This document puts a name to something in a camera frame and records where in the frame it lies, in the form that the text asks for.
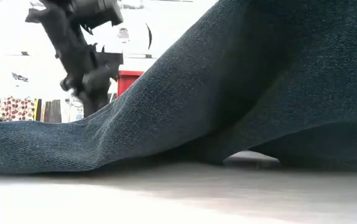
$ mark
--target red object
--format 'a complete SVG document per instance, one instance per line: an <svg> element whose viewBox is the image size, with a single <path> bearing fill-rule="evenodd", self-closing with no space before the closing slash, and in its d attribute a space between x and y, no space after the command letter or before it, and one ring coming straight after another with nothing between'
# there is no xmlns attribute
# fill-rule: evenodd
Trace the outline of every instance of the red object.
<svg viewBox="0 0 357 224"><path fill-rule="evenodd" d="M118 92L116 96L122 95L144 72L119 71Z"/></svg>

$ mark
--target blue denim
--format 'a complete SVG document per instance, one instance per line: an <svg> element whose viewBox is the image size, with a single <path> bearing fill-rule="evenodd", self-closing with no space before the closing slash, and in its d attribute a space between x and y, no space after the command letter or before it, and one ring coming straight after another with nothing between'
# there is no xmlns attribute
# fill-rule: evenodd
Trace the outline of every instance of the blue denim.
<svg viewBox="0 0 357 224"><path fill-rule="evenodd" d="M357 169L357 0L221 0L101 111L0 123L1 174L243 150Z"/></svg>

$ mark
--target jeans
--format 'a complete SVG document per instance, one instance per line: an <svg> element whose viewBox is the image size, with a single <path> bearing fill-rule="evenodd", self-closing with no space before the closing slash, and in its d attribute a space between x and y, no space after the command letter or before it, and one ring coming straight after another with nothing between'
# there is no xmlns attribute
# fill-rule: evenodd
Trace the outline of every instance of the jeans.
<svg viewBox="0 0 357 224"><path fill-rule="evenodd" d="M99 112L0 123L0 174L243 150L357 169L357 0L220 0Z"/></svg>

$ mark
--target patterned cloth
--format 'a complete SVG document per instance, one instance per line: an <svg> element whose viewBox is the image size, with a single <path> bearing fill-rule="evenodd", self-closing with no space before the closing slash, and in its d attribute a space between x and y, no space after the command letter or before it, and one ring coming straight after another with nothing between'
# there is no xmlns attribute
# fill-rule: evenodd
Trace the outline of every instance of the patterned cloth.
<svg viewBox="0 0 357 224"><path fill-rule="evenodd" d="M9 96L0 101L0 118L5 121L33 121L36 99L18 99Z"/></svg>

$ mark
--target white floor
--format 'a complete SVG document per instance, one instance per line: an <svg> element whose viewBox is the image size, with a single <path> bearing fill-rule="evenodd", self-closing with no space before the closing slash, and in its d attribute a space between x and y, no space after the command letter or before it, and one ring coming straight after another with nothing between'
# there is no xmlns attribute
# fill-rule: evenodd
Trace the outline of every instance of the white floor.
<svg viewBox="0 0 357 224"><path fill-rule="evenodd" d="M357 173L285 170L246 153L226 167L148 162L0 177L0 223L114 221L357 223Z"/></svg>

